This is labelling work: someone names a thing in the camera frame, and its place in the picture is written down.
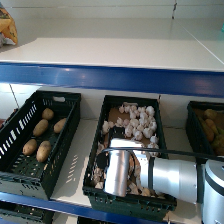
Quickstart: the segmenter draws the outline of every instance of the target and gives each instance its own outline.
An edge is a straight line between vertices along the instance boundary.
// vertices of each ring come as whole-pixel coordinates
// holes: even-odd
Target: white tile wall
[[[1,0],[4,7],[103,7],[103,6],[167,6],[173,5],[174,0]]]
[[[16,19],[171,18],[173,6],[7,8]]]
[[[175,18],[222,18],[224,19],[224,1],[222,0],[177,0]]]
[[[176,19],[176,21],[224,65],[224,32],[221,32],[224,24],[224,5],[220,7],[220,10],[223,14],[222,19],[197,19],[194,21],[192,19]]]
[[[15,98],[9,84],[0,84],[0,119],[7,119],[17,108]]]
[[[171,18],[175,0],[1,0],[14,18]],[[222,0],[177,0],[175,18],[223,18]]]

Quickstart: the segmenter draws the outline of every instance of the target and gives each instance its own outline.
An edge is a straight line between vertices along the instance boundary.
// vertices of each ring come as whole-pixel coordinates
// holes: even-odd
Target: crate slot
[[[12,138],[13,138],[14,140],[16,140],[16,135],[15,135],[14,131],[12,130],[10,133],[11,133]]]
[[[1,152],[2,155],[5,154],[1,147],[0,147],[0,152]]]
[[[18,129],[18,128],[16,128],[16,131],[17,131],[17,133],[20,135],[20,131],[19,131],[19,129]]]
[[[23,126],[23,123],[22,123],[21,120],[19,120],[19,125],[20,125],[21,129],[23,130],[24,129],[24,126]]]
[[[7,140],[6,140],[6,145],[10,148],[10,144]]]
[[[5,149],[5,151],[7,152],[7,148],[6,148],[5,144],[3,144],[2,146]]]
[[[10,141],[11,144],[13,144],[13,141],[12,141],[12,139],[10,137],[9,137],[9,141]]]

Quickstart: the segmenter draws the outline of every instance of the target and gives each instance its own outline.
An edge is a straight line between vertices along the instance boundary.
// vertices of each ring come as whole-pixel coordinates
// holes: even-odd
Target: black plastic crate
[[[49,199],[80,120],[79,93],[36,91],[0,131],[0,191]],[[22,153],[24,144],[33,138],[33,129],[42,119],[45,108],[54,111],[47,131],[36,137],[37,144],[49,140],[52,146],[48,159],[39,163],[36,152]],[[59,134],[54,124],[67,117]]]
[[[91,187],[91,176],[95,166],[96,152],[98,142],[101,141],[101,129],[104,120],[108,120],[111,108],[121,106],[124,102],[137,103],[139,107],[153,106],[155,109],[155,119],[157,122],[156,135],[159,137],[158,145],[162,149],[166,149],[166,143],[163,134],[163,128],[160,118],[159,105],[156,99],[135,98],[135,97],[120,97],[120,96],[105,96],[101,109],[101,114],[92,145],[89,162],[86,168],[83,193],[89,197],[93,209],[128,215],[154,221],[162,221],[169,210],[175,210],[176,199],[170,195],[165,195],[165,199],[145,197],[141,195],[127,194],[125,197],[117,197],[105,193],[102,189]],[[167,154],[162,154],[162,158],[168,159]]]
[[[18,205],[9,202],[0,202],[0,217],[9,222],[19,224],[52,224],[54,212]]]
[[[221,103],[209,103],[209,102],[196,102],[190,101],[188,106],[188,118],[186,124],[186,133],[190,142],[190,145],[194,152],[205,153],[208,155],[215,155],[206,135],[202,129],[200,121],[194,109],[205,111],[207,109],[213,109],[215,111],[224,111],[224,104]],[[196,158],[198,164],[205,164],[206,159]]]

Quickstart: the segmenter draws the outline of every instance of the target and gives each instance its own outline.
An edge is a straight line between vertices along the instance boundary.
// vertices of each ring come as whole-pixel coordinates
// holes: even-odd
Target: white shelf surface
[[[95,120],[81,119],[51,199],[91,207],[88,197],[83,195],[82,185],[97,123]],[[185,130],[164,128],[164,135],[168,149],[191,151]],[[182,159],[194,161],[190,157]],[[200,206],[178,201],[176,210],[168,212],[164,220],[174,223],[201,223]]]
[[[181,21],[187,30],[172,19],[17,19],[19,44],[1,48],[0,62],[224,71],[221,51],[190,33],[206,21]],[[216,46],[224,33],[204,35]]]

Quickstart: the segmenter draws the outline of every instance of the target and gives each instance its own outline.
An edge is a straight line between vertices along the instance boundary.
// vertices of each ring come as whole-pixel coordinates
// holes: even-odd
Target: wall
[[[14,18],[223,18],[223,0],[1,0]]]

